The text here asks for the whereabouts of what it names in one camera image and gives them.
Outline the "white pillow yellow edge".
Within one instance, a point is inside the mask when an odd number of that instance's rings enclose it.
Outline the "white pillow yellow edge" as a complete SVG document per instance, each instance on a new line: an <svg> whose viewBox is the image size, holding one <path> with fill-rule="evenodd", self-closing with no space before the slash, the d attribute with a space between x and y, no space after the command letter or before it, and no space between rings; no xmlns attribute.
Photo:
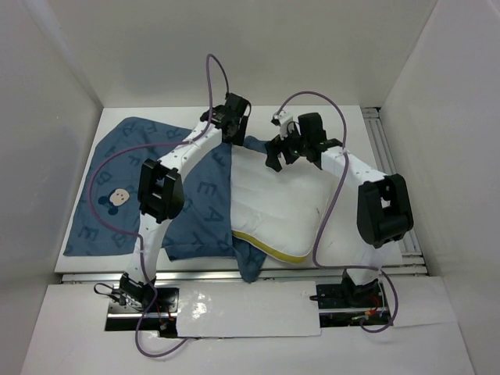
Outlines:
<svg viewBox="0 0 500 375"><path fill-rule="evenodd" d="M232 234L278 261L303 263L338 179L303 159L279 173L265 161L261 152L232 151Z"/></svg>

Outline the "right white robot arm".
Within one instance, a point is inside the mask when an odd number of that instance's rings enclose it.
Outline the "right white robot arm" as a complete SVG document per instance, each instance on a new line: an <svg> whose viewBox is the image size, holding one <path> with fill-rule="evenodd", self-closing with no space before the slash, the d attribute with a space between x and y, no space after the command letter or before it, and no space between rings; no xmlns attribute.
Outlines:
<svg viewBox="0 0 500 375"><path fill-rule="evenodd" d="M329 138L317 112L294 118L281 111L273 115L271 122L279 133L265 144L266 166L279 172L284 164L304 158L337 177L339 183L327 208L328 216L342 188L349 187L357 194L356 226L364 244L360 258L342 274L341 297L347 305L365 305L377 289L388 245L402 240L413 228L404 177L370 167L345 147L344 139Z"/></svg>

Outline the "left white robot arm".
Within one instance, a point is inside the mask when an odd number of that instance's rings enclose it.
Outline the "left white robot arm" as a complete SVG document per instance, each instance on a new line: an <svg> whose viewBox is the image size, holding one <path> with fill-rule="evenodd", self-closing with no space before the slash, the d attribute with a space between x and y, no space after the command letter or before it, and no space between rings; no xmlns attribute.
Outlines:
<svg viewBox="0 0 500 375"><path fill-rule="evenodd" d="M159 251L169 225L183 208L184 179L222 143L242 144L251 108L246 98L227 93L225 102L204 112L172 151L142 164L137 240L119 284L124 302L134 310L145 313L157 299L154 282Z"/></svg>

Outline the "blue letter print pillowcase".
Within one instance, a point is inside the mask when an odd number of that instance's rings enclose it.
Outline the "blue letter print pillowcase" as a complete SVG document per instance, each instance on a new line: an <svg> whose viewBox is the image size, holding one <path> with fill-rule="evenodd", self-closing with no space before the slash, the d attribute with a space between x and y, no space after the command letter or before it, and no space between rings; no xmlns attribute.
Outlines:
<svg viewBox="0 0 500 375"><path fill-rule="evenodd" d="M233 258L251 283L266 255L231 232L230 179L234 146L221 143L190 173L159 159L190 134L189 129L129 117L96 146L76 204L64 259L128 255L136 245L140 218L173 222L162 240L170 261Z"/></svg>

